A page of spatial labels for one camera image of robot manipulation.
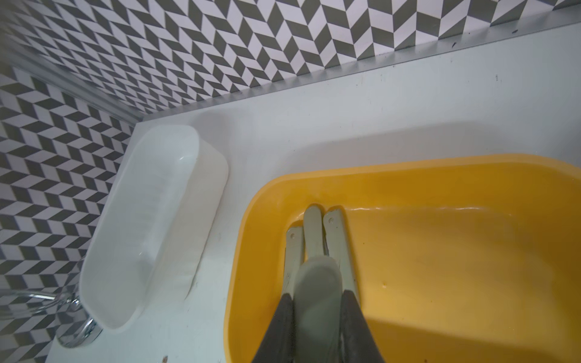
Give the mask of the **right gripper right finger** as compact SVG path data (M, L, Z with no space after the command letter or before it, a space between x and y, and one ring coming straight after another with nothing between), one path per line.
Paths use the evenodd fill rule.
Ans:
M340 304L340 362L384 363L352 290L342 293Z

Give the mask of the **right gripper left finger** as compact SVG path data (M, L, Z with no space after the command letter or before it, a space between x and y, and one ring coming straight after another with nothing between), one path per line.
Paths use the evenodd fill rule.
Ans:
M294 303L291 295L284 293L251 362L289 363L293 361Z

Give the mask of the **olive fruit knife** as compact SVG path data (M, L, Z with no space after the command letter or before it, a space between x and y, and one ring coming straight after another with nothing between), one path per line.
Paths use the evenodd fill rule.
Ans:
M325 255L322 211L311 205L304 213L304 239L307 259Z
M286 233L284 256L284 278L282 294L294 295L295 280L299 268L304 261L304 228L291 227Z
M342 277L328 256L299 268L294 285L296 362L337 362L340 342Z

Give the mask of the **olive fruit knife angled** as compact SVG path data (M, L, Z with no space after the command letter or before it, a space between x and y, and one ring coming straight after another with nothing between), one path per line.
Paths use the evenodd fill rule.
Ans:
M350 249L350 238L341 209L329 210L323 216L323 227L328 254L338 264L343 290L349 290L360 303L355 267Z

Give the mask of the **yellow storage box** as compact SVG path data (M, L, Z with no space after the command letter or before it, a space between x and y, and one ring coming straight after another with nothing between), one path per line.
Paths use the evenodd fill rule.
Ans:
M339 209L387 362L578 362L580 170L498 154L285 175L241 221L225 358L250 362L278 305L287 230Z

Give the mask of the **white storage box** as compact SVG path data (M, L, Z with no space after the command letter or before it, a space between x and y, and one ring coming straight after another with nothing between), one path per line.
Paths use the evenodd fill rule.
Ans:
M225 157L194 127L142 136L115 178L80 276L81 302L105 331L185 301L227 179Z

